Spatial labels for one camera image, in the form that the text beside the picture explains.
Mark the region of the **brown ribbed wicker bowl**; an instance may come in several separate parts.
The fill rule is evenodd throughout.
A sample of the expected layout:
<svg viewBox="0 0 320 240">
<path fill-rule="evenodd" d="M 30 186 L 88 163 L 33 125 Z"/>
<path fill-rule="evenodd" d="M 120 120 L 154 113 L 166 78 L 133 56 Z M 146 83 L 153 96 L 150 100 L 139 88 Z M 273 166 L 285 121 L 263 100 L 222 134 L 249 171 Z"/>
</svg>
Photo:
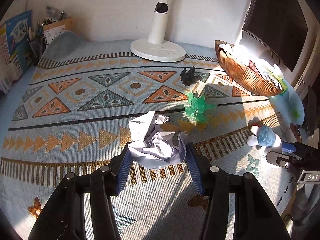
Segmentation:
<svg viewBox="0 0 320 240">
<path fill-rule="evenodd" d="M 222 44 L 230 45 L 228 42 L 215 40 L 215 52 L 219 64 L 240 86 L 258 96 L 275 96 L 283 91 L 240 62 L 236 57 L 222 48 Z"/>
</svg>

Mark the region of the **green translucent plastic toy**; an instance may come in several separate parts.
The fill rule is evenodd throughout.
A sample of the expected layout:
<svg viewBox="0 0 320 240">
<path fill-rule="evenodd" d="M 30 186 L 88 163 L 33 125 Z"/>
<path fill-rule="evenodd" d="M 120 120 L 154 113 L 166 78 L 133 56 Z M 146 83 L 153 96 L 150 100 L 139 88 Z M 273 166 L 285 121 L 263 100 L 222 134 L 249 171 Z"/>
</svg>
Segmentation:
<svg viewBox="0 0 320 240">
<path fill-rule="evenodd" d="M 187 95 L 188 101 L 184 106 L 186 115 L 196 123 L 204 124 L 209 121 L 206 111 L 215 109 L 216 104 L 206 103 L 205 96 L 196 97 L 194 93 Z"/>
</svg>

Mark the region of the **white desk lamp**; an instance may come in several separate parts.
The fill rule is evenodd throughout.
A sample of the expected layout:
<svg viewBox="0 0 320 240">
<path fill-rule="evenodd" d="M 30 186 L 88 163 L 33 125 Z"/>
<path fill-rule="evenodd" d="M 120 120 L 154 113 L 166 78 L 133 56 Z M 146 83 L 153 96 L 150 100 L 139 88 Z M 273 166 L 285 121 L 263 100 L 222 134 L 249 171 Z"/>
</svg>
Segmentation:
<svg viewBox="0 0 320 240">
<path fill-rule="evenodd" d="M 148 38 L 131 43 L 130 50 L 136 56 L 157 62 L 178 62 L 185 58 L 185 50 L 181 46 L 164 39 L 168 23 L 168 1 L 157 2 Z"/>
</svg>

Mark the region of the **row of upright books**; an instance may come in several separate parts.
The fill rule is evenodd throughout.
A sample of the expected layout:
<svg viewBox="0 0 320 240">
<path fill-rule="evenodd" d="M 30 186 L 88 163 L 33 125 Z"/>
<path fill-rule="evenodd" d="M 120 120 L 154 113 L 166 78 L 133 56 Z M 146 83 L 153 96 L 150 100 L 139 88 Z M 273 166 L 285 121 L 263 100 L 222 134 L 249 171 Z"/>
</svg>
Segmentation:
<svg viewBox="0 0 320 240">
<path fill-rule="evenodd" d="M 1 25 L 1 92 L 4 94 L 32 64 L 32 51 L 27 41 L 30 26 L 30 10 Z"/>
</svg>

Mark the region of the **round blue glass side table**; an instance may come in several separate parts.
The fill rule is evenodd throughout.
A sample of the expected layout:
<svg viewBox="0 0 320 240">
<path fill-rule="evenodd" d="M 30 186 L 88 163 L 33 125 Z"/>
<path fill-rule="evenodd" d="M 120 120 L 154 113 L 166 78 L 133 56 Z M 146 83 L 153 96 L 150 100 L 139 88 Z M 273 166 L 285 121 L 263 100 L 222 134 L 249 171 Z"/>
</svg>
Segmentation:
<svg viewBox="0 0 320 240">
<path fill-rule="evenodd" d="M 270 97 L 270 102 L 280 112 L 288 125 L 290 123 L 302 125 L 305 118 L 303 103 L 293 87 L 285 79 L 282 79 L 282 81 L 286 85 L 285 92 Z"/>
</svg>

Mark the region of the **patterned woven table mat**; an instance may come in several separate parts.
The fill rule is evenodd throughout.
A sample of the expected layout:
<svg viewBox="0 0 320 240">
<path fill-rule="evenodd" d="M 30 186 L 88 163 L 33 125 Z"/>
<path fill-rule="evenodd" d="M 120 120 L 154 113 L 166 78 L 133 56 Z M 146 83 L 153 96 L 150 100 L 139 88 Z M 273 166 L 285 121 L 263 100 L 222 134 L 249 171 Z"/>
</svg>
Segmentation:
<svg viewBox="0 0 320 240">
<path fill-rule="evenodd" d="M 129 121 L 149 111 L 169 117 L 161 128 L 187 133 L 211 164 L 254 174 L 284 212 L 293 176 L 247 145 L 252 121 L 291 141 L 284 118 L 268 98 L 227 75 L 212 49 L 184 49 L 183 61 L 159 63 L 130 53 L 130 41 L 89 43 L 65 33 L 49 45 L 38 68 L 1 96 L 1 210 L 22 239 L 62 178 L 108 164 L 131 141 Z M 202 80 L 184 86 L 180 74 L 192 66 Z M 196 123 L 184 112 L 189 93 L 217 105 L 206 111 L 208 122 Z"/>
</svg>

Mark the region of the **black wall monitor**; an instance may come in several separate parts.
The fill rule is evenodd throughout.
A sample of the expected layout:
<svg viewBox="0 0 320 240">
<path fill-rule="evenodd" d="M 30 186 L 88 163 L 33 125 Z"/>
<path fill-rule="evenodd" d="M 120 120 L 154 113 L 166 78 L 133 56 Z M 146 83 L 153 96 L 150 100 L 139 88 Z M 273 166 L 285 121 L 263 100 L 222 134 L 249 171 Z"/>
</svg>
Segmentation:
<svg viewBox="0 0 320 240">
<path fill-rule="evenodd" d="M 308 33 L 298 0 L 251 0 L 242 29 L 294 70 Z"/>
</svg>

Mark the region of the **beige calligraphy pen cup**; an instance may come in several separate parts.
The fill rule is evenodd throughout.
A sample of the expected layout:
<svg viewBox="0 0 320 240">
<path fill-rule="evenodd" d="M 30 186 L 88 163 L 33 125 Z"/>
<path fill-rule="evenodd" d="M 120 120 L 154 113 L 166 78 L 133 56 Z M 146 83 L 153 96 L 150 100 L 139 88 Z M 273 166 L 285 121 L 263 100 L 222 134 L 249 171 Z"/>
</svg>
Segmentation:
<svg viewBox="0 0 320 240">
<path fill-rule="evenodd" d="M 73 18 L 67 18 L 59 22 L 54 22 L 43 26 L 43 35 L 48 46 L 55 38 L 65 31 L 73 31 Z"/>
</svg>

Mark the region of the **blue white cat plush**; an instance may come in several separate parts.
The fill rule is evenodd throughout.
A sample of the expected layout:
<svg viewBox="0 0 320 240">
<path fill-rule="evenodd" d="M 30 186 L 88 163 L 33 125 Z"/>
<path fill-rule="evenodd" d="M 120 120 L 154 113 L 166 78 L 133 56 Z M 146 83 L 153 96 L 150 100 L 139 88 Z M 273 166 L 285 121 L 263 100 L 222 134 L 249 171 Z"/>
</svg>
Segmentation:
<svg viewBox="0 0 320 240">
<path fill-rule="evenodd" d="M 260 153 L 267 155 L 270 151 L 282 150 L 282 142 L 279 135 L 274 133 L 271 127 L 262 125 L 253 125 L 250 128 L 250 135 L 247 139 L 247 145 L 255 146 Z"/>
</svg>

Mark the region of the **black mesh pen holder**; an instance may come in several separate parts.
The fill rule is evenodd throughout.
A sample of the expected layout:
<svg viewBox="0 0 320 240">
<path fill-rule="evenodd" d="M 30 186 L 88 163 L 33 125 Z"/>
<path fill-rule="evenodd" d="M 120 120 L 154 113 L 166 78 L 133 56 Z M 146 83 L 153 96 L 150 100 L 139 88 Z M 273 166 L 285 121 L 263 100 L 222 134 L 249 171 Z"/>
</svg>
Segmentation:
<svg viewBox="0 0 320 240">
<path fill-rule="evenodd" d="M 44 35 L 41 34 L 40 36 L 33 38 L 32 40 L 28 40 L 28 44 L 31 48 L 32 54 L 32 61 L 33 65 L 37 65 L 46 49 L 46 42 L 44 39 Z"/>
</svg>

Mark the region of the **black keychain figure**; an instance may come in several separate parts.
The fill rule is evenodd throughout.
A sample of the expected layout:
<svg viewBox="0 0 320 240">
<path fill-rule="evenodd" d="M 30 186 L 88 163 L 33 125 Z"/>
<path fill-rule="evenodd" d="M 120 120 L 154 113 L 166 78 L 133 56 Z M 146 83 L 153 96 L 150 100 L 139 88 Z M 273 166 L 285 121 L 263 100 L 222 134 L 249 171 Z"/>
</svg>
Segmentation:
<svg viewBox="0 0 320 240">
<path fill-rule="evenodd" d="M 190 86 L 202 80 L 202 78 L 199 74 L 196 74 L 196 68 L 192 66 L 189 69 L 184 68 L 184 70 L 182 70 L 180 80 L 184 86 Z"/>
</svg>

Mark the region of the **paper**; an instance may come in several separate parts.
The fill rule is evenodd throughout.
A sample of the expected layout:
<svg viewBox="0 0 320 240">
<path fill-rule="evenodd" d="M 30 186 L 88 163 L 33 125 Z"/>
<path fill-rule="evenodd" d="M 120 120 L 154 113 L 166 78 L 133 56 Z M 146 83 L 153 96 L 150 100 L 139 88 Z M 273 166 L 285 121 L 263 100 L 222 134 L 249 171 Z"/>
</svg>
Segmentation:
<svg viewBox="0 0 320 240">
<path fill-rule="evenodd" d="M 177 135 L 178 145 L 172 142 L 174 131 L 161 128 L 169 121 L 169 117 L 156 114 L 154 111 L 129 121 L 131 143 L 128 148 L 134 161 L 150 170 L 181 164 L 187 155 L 187 133 Z"/>
</svg>

